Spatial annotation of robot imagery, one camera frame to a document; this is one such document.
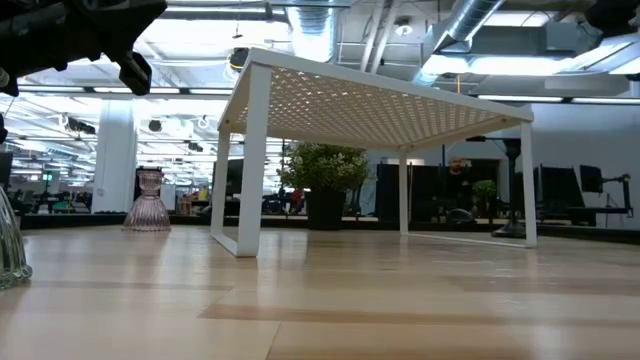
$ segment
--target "light wood surface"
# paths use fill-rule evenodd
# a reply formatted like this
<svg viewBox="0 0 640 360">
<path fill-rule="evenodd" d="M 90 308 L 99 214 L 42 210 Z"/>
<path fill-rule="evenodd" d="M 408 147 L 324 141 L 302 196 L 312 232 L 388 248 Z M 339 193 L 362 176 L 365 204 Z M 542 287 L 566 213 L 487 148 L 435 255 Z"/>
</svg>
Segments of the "light wood surface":
<svg viewBox="0 0 640 360">
<path fill-rule="evenodd" d="M 258 258 L 235 259 L 207 227 L 25 239 L 34 276 L 0 292 L 2 360 L 640 359 L 630 245 L 263 230 Z"/>
</svg>

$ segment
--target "black robotic arm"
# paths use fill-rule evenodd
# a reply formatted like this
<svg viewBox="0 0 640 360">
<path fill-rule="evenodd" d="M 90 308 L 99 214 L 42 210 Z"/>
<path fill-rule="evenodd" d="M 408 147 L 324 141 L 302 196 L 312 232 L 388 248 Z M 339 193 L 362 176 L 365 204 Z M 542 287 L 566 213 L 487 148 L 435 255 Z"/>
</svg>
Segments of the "black robotic arm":
<svg viewBox="0 0 640 360">
<path fill-rule="evenodd" d="M 104 53 L 134 94 L 148 94 L 151 67 L 133 44 L 166 7 L 165 0 L 0 0 L 0 91 L 18 96 L 19 77 Z"/>
</svg>

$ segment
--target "perforated tabletop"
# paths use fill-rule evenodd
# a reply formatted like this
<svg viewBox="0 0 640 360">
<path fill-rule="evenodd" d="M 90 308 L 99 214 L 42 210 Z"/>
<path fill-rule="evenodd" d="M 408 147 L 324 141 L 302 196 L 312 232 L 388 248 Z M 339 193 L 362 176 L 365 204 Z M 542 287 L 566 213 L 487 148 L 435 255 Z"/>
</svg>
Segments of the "perforated tabletop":
<svg viewBox="0 0 640 360">
<path fill-rule="evenodd" d="M 271 137 L 410 150 L 533 121 L 529 109 L 252 49 L 223 115 L 231 132 L 245 132 L 253 66 L 272 68 Z"/>
</svg>

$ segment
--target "glass vase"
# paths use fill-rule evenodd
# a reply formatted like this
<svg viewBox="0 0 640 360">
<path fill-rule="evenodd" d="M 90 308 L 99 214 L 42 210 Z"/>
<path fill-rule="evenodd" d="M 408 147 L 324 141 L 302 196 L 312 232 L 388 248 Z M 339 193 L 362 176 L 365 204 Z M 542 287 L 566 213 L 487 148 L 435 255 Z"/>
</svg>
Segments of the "glass vase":
<svg viewBox="0 0 640 360">
<path fill-rule="evenodd" d="M 11 203 L 0 187 L 0 290 L 18 285 L 32 274 Z"/>
<path fill-rule="evenodd" d="M 170 231 L 169 213 L 158 196 L 162 173 L 138 171 L 142 195 L 133 203 L 124 221 L 128 231 Z"/>
</svg>

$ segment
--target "lattice pattern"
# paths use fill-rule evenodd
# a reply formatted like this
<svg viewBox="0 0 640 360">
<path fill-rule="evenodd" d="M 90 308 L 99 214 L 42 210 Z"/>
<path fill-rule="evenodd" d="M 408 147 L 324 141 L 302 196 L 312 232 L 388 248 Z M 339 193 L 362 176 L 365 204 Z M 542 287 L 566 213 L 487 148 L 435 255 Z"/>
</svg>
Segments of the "lattice pattern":
<svg viewBox="0 0 640 360">
<path fill-rule="evenodd" d="M 246 123 L 246 116 L 245 104 L 233 122 Z M 273 68 L 269 112 L 272 128 L 401 146 L 496 117 L 504 116 L 342 79 Z"/>
</svg>

